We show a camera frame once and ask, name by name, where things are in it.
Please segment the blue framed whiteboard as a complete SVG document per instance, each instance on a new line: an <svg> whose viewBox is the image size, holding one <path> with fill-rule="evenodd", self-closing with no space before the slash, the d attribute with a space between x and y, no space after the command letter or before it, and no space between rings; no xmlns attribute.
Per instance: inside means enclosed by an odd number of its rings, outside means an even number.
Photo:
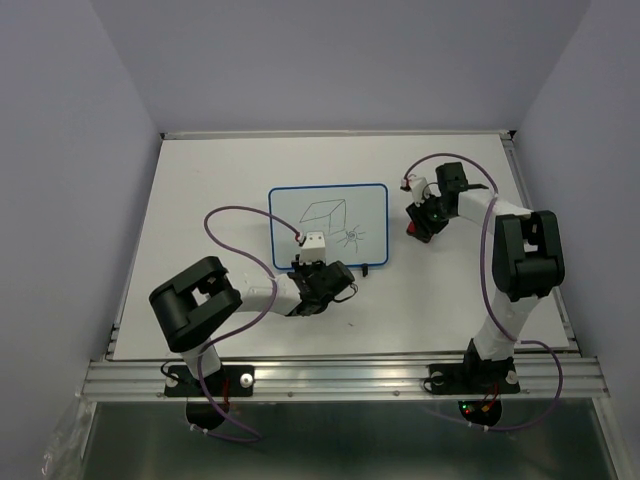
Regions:
<svg viewBox="0 0 640 480"><path fill-rule="evenodd" d="M383 183L275 187L268 207L303 235L321 232L327 262L378 267L389 260L389 190Z"/></svg>

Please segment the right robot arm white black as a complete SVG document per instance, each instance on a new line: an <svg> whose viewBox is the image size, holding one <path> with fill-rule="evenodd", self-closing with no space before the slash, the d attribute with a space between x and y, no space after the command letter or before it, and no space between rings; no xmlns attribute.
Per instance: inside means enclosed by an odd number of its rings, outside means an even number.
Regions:
<svg viewBox="0 0 640 480"><path fill-rule="evenodd" d="M405 173L401 188L412 197L406 232L428 243L456 218L481 229L479 274L487 318L470 340L460 378L466 387L482 390L496 377L512 375L525 323L564 280L564 256L553 212L506 201L492 177L485 183L469 182L466 158L450 154L447 159L436 169L435 190L425 178Z"/></svg>

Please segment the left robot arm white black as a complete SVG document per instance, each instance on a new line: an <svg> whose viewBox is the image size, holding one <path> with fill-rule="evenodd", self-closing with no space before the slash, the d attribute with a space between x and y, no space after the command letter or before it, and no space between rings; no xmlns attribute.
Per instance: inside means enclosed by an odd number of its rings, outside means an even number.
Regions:
<svg viewBox="0 0 640 480"><path fill-rule="evenodd" d="M340 261L292 263L292 270L269 275L231 275L215 256L205 257L149 295L149 303L169 350L181 356L188 382L199 393L215 392L222 361L212 344L214 332L235 313L273 313L307 317L358 291L351 271Z"/></svg>

